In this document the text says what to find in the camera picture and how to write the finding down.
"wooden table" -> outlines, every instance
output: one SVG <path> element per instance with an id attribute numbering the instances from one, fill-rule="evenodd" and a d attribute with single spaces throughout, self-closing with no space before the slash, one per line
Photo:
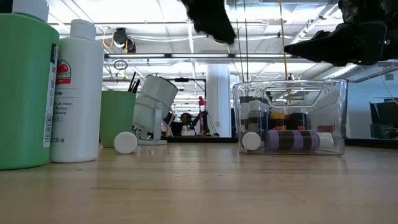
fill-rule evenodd
<path id="1" fill-rule="evenodd" d="M 0 223 L 398 223 L 398 151 L 240 156 L 169 144 L 0 172 Z"/>

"red logo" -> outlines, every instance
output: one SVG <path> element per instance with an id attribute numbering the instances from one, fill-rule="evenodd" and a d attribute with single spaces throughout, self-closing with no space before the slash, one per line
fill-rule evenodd
<path id="1" fill-rule="evenodd" d="M 57 85 L 68 85 L 72 80 L 72 71 L 68 62 L 60 60 L 57 68 Z"/>

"wall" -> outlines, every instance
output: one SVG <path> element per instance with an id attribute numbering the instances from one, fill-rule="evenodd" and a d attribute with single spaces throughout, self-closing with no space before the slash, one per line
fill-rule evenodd
<path id="1" fill-rule="evenodd" d="M 394 81 L 385 81 L 385 83 L 392 95 L 398 97 L 398 73 L 394 74 Z M 380 77 L 361 83 L 350 83 L 348 87 L 348 137 L 371 138 L 372 119 L 369 102 L 381 103 L 385 98 L 390 97 Z"/>

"ceiling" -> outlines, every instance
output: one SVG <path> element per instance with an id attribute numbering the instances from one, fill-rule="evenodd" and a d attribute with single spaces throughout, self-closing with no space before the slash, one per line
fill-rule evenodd
<path id="1" fill-rule="evenodd" d="M 111 36 L 117 27 L 127 28 L 134 40 L 138 54 L 281 54 L 280 9 L 276 0 L 246 0 L 246 12 L 243 1 L 226 0 L 228 17 L 239 34 L 239 40 L 228 49 L 219 45 L 211 37 L 197 34 L 188 22 L 186 9 L 177 0 L 48 0 L 50 5 L 49 23 L 62 37 L 69 35 L 70 21 L 85 19 L 96 24 L 97 41 L 110 46 Z M 285 0 L 282 5 L 285 43 L 310 39 L 318 30 L 333 31 L 342 22 L 341 12 L 336 4 L 328 0 Z M 107 49 L 111 54 L 123 53 L 114 45 Z M 136 78 L 157 74 L 166 78 L 188 77 L 205 78 L 207 64 L 204 60 L 151 59 L 147 66 L 146 58 L 126 60 L 129 68 L 118 75 L 130 79 L 134 72 Z M 106 60 L 104 67 L 103 89 L 127 90 L 127 82 L 117 82 L 112 60 Z M 264 59 L 249 61 L 246 58 L 221 60 L 228 63 L 233 77 L 249 73 L 250 81 L 284 79 L 284 61 L 282 59 Z M 287 71 L 295 78 L 313 79 L 332 75 L 338 71 L 327 63 L 313 63 L 296 58 L 287 59 Z M 179 88 L 190 88 L 192 92 L 181 92 L 177 98 L 196 99 L 202 95 L 200 86 L 195 83 L 178 83 Z"/>

